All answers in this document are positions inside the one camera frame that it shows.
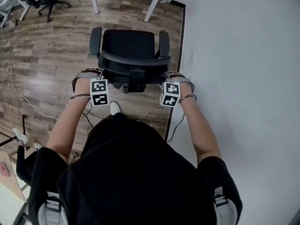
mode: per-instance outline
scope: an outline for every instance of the sneaker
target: sneaker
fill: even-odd
[[[28,137],[25,134],[21,133],[19,129],[13,128],[13,132],[17,136],[17,141],[22,141],[24,145],[28,143]]]
[[[36,151],[38,151],[40,148],[42,148],[42,145],[39,144],[38,142],[35,142],[35,143],[33,144],[33,146],[34,146],[34,148],[36,149]]]
[[[115,115],[116,113],[121,113],[120,106],[117,102],[111,102],[111,115]]]

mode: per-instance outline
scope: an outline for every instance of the wooden floor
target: wooden floor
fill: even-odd
[[[46,23],[47,10],[42,16],[30,8],[4,44],[0,53],[0,77],[5,69],[13,67],[12,79],[16,90],[21,87],[23,95],[48,116],[58,117],[72,96],[71,81],[81,70],[97,66],[97,58],[89,54],[90,33],[94,27],[106,29],[144,30],[155,33],[158,49],[159,32],[169,33],[171,41],[170,70],[177,69],[183,9],[168,3],[159,3],[148,23],[144,17],[150,0],[98,0],[100,14],[93,12],[91,0],[65,0],[72,4],[56,5],[52,22]],[[14,12],[19,17],[22,9]],[[0,46],[9,38],[14,26],[0,29]],[[40,115],[22,97],[18,97],[10,82],[10,71],[5,81],[0,82],[0,131],[12,134],[12,128],[21,129],[22,114],[28,115],[26,131],[45,146],[55,120]],[[111,98],[121,94],[110,87]],[[116,99],[122,111],[133,118],[154,127],[163,137],[166,133],[170,109],[159,104],[160,88],[148,86],[144,93],[124,94]],[[93,112],[99,117],[109,114],[105,106]],[[101,119],[89,115],[96,125]],[[73,150],[82,151],[87,138],[88,123],[81,118]],[[1,149],[10,152],[16,146],[11,142]]]

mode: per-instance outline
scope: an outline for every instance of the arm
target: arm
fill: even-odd
[[[90,94],[90,79],[78,78],[75,93]],[[46,147],[58,153],[68,164],[76,128],[89,98],[74,98],[65,107],[50,133]]]
[[[192,94],[191,86],[187,82],[180,84],[180,91],[183,98]],[[221,158],[216,137],[196,101],[193,99],[183,99],[181,106],[187,117],[193,145],[197,154],[197,163],[199,164],[203,159],[210,156]]]

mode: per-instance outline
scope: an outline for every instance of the black t-shirt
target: black t-shirt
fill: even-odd
[[[197,168],[150,126],[112,117],[90,133],[82,157],[69,167],[41,148],[31,182],[30,218],[47,191],[58,192],[69,224],[212,224],[214,189],[242,204],[223,160],[205,158]]]

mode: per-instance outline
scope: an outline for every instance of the white cable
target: white cable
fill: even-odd
[[[122,94],[120,94],[120,95],[118,95],[118,96],[115,96],[115,97],[111,98],[111,99],[109,100],[109,102],[110,102],[111,100],[115,99],[115,98],[118,98],[118,97],[122,96],[122,95],[124,95],[124,93],[122,93]],[[102,107],[102,105],[101,105],[99,108],[94,109],[94,108],[90,107],[88,104],[87,104],[87,106],[88,106],[91,110],[94,110],[94,111],[96,111],[96,110],[98,110],[100,107]]]
[[[12,74],[13,74],[13,67],[12,66],[9,66],[9,67],[6,68],[4,77],[3,77],[3,79],[0,78],[0,80],[1,80],[1,82],[4,81],[5,76],[6,76],[6,72],[8,71],[9,68],[11,68],[10,81],[11,81],[11,84],[13,85],[14,90],[15,90],[15,86],[14,86],[13,79],[12,79]],[[22,88],[18,88],[18,91],[15,90],[15,93],[17,94],[18,97],[24,98],[31,106],[33,106],[38,111],[39,114],[41,114],[41,115],[43,115],[44,117],[47,117],[47,118],[53,118],[55,120],[58,120],[55,117],[47,116],[45,114],[42,114],[25,96],[23,96],[23,90],[22,90]]]

